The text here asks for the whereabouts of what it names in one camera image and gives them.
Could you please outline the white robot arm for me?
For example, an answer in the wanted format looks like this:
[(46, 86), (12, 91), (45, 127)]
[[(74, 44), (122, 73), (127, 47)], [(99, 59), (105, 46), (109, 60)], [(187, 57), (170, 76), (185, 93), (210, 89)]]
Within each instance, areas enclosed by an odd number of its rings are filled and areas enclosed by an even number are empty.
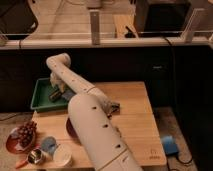
[(143, 171), (107, 115), (113, 102), (94, 84), (69, 69), (70, 56), (62, 53), (46, 59), (53, 84), (64, 83), (75, 95), (68, 116), (95, 171)]

